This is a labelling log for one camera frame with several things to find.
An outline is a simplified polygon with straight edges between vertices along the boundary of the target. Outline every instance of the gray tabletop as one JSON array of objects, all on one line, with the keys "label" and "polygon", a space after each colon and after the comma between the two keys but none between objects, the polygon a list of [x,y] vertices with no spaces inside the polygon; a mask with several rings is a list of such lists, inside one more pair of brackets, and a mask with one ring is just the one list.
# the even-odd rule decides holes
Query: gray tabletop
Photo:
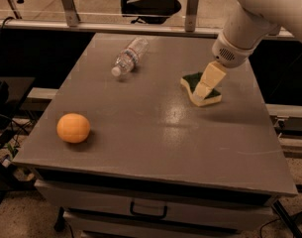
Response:
[{"label": "gray tabletop", "polygon": [[[213,60],[214,40],[147,37],[124,79],[111,68],[134,36],[97,34],[15,163],[119,178],[294,195],[297,190],[248,62],[228,70],[221,103],[196,107],[179,83]],[[91,123],[86,142],[56,134],[65,113]]]}]

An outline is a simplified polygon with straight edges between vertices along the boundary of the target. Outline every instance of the black tripod leg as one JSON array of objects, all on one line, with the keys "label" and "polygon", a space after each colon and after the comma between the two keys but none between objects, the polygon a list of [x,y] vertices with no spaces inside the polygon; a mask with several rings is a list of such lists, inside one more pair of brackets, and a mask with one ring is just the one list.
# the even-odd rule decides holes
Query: black tripod leg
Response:
[{"label": "black tripod leg", "polygon": [[276,201],[272,207],[277,212],[277,214],[279,215],[281,220],[286,224],[286,226],[293,233],[294,237],[302,238],[302,232],[299,230],[298,226],[295,224],[295,222],[289,216],[288,212],[285,210],[285,208],[282,206],[282,204],[279,201]]},{"label": "black tripod leg", "polygon": [[53,227],[53,229],[56,232],[61,232],[64,229],[64,218],[63,218],[63,213],[64,213],[64,209],[61,207],[59,209],[59,213],[58,213],[58,217],[57,217],[57,221],[55,222],[55,225]]}]

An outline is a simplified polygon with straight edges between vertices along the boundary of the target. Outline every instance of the drawer handle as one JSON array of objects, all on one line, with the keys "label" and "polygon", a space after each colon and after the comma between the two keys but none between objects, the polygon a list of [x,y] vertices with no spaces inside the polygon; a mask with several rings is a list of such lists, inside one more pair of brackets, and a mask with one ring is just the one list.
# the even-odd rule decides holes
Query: drawer handle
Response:
[{"label": "drawer handle", "polygon": [[168,207],[167,206],[164,206],[163,207],[163,213],[162,215],[149,215],[149,214],[144,214],[144,213],[138,213],[134,210],[134,203],[131,202],[131,205],[130,205],[130,212],[132,215],[134,216],[139,216],[139,217],[146,217],[146,218],[155,218],[155,219],[162,219],[162,218],[165,218],[166,215],[167,215],[167,209]]}]

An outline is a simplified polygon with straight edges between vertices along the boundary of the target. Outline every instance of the sponge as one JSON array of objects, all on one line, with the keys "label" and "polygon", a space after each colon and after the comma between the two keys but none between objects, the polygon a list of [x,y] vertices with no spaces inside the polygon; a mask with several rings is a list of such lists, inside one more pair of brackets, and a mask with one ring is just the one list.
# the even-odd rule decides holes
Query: sponge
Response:
[{"label": "sponge", "polygon": [[185,75],[180,83],[186,87],[190,100],[197,106],[221,101],[221,93],[214,89],[225,77],[226,69],[217,61],[208,63],[204,72]]}]

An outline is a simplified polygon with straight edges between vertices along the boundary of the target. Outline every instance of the white bottle cap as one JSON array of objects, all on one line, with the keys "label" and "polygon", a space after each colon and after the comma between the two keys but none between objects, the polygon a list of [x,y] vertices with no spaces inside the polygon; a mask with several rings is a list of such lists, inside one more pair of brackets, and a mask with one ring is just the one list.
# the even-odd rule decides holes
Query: white bottle cap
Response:
[{"label": "white bottle cap", "polygon": [[120,76],[120,75],[121,75],[121,70],[120,70],[117,66],[113,67],[113,68],[111,69],[111,72],[112,72],[112,74],[113,74],[114,76]]}]

